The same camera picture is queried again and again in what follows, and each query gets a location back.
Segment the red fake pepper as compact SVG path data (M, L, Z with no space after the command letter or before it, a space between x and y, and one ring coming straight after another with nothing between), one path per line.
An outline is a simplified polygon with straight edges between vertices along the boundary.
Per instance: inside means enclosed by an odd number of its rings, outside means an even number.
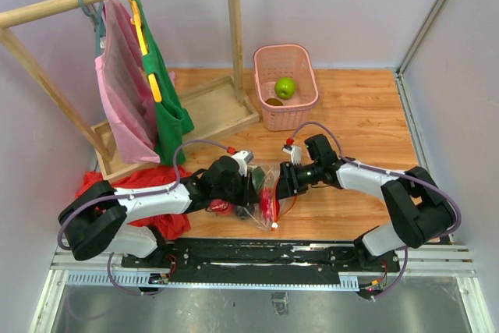
M260 191L260 213L263 220L274 220L272 188L264 187Z

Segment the dark green fake vegetable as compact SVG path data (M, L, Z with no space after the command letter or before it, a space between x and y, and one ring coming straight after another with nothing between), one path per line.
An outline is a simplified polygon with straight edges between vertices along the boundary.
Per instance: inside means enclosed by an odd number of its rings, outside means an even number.
M253 187L256 191L260 191L264 187L266 173L261 167L255 167L251 171Z

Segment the clear zip top bag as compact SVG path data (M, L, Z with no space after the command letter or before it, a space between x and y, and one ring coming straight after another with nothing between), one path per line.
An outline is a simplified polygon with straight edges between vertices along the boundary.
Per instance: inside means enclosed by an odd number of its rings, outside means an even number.
M279 227L281 216L296 203L296 197L277 199L278 176L275 165L251 165L248 167L249 182L245 186L251 202L239 206L224 200L213 200L206 211L219 217L251 222L261 230L274 232Z

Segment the light green fake apple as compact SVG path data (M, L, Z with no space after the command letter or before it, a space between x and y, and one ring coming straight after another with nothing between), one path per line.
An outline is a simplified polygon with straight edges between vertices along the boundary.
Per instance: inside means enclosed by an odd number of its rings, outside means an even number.
M296 93L296 82L291 77L282 77L276 81L274 93L279 99L289 100Z

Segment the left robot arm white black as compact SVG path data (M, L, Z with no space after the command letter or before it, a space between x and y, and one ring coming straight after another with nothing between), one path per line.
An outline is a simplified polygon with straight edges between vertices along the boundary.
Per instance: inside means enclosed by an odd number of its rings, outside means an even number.
M202 211L215 200L236 206L258 203L250 172L252 160L252 152L238 151L220 157L207 169L162 186L118 189L108 181L96 182L58 216L58 245L71 251L78 261L112 248L158 267L166 260L167 248L151 230L133 227L132 222Z

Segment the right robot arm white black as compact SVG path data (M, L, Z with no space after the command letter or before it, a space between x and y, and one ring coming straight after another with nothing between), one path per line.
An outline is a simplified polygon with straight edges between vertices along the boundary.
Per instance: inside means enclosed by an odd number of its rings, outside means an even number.
M353 242L353 260L361 270L372 270L395 250L417 249L458 224L449 198L424 168L396 172L340 158L323 134L306 139L304 148L311 159L308 165L302 164L302 149L293 139L287 139L283 146L290 159L280 164L277 199L297 197L323 184L365 193L385 203L389 223L372 228Z

